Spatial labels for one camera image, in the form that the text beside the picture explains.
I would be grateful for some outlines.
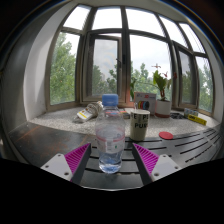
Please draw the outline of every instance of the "white mug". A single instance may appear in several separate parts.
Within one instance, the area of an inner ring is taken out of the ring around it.
[[[134,109],[130,112],[130,138],[135,141],[142,141],[145,139],[150,112],[147,110]]]

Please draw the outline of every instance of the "plastic bottle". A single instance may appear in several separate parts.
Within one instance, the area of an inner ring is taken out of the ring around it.
[[[98,114],[95,132],[99,152],[99,167],[105,173],[119,171],[125,145],[125,121],[117,108],[118,95],[104,94],[103,109]]]

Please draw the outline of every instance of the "blue bottle cap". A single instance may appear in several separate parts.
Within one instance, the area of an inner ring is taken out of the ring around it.
[[[118,95],[117,94],[103,94],[102,104],[103,106],[117,106]]]

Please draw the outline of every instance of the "window pane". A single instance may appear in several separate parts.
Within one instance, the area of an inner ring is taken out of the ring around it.
[[[134,91],[155,93],[160,99],[159,90],[149,84],[153,84],[152,72],[156,68],[152,67],[158,64],[159,73],[167,73],[167,78],[171,77],[170,53],[168,45],[165,42],[130,35],[131,45],[131,78],[137,78]],[[171,99],[171,87],[165,89],[165,94],[168,100]]]
[[[187,44],[186,44],[179,28],[177,27],[177,25],[174,22],[171,22],[170,20],[165,19],[161,16],[160,16],[160,19],[163,21],[164,26],[166,27],[167,32],[169,33],[170,39],[187,47]]]
[[[141,30],[164,36],[161,26],[153,13],[145,10],[126,8],[129,29]]]
[[[50,75],[50,104],[75,100],[75,62],[79,36],[60,33],[53,53]]]
[[[196,61],[200,84],[199,108],[208,112],[212,112],[213,82],[208,59],[196,57]]]
[[[85,5],[77,6],[65,21],[64,26],[82,30],[90,9]]]
[[[193,48],[194,51],[197,52],[202,52],[205,53],[199,39],[197,38],[197,36],[195,35],[194,31],[191,29],[191,27],[187,24],[180,24],[180,26],[182,27],[182,29],[184,30],[184,32],[186,33],[191,46]]]
[[[120,7],[102,7],[97,10],[93,30],[122,28]]]
[[[92,96],[117,93],[117,49],[116,40],[95,40]]]
[[[196,104],[196,97],[193,94],[195,76],[191,69],[191,58],[182,52],[180,53],[181,69],[182,69],[182,103]]]

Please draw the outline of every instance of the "wall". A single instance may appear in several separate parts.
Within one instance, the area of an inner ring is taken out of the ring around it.
[[[52,7],[28,25],[11,51],[1,80],[2,123],[6,132],[10,132],[27,120],[23,83],[30,49],[40,29],[60,7],[60,5]]]
[[[31,47],[24,76],[24,107],[27,120],[46,112],[45,69],[47,56],[54,34],[69,11],[77,5],[67,3],[44,24]]]

